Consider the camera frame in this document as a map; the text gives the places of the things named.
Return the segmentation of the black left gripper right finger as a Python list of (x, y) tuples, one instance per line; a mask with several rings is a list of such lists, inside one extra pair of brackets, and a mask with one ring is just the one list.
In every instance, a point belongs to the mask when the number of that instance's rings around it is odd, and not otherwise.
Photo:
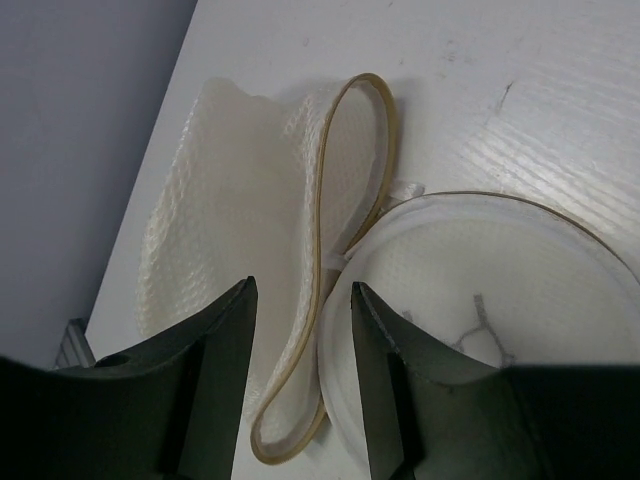
[(374, 479), (635, 479), (635, 365), (476, 361), (351, 291), (352, 336)]

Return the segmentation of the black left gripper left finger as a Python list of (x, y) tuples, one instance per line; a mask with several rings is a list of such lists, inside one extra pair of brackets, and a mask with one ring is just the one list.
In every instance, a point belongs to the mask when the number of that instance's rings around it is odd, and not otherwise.
[(253, 278), (95, 365), (1, 361), (5, 479), (227, 479), (256, 323)]

